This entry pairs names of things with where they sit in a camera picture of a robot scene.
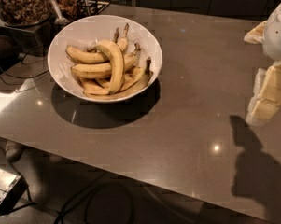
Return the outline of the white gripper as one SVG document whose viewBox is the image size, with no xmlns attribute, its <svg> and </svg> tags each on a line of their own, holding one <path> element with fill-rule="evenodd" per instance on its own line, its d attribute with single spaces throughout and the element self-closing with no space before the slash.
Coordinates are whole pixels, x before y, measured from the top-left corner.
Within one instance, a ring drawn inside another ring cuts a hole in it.
<svg viewBox="0 0 281 224">
<path fill-rule="evenodd" d="M 267 70 L 260 68 L 255 76 L 253 97 L 246 115 L 251 126 L 268 123 L 281 107 L 281 3 L 270 15 L 250 30 L 244 41 L 249 44 L 261 44 L 263 52 L 274 62 Z"/>
</svg>

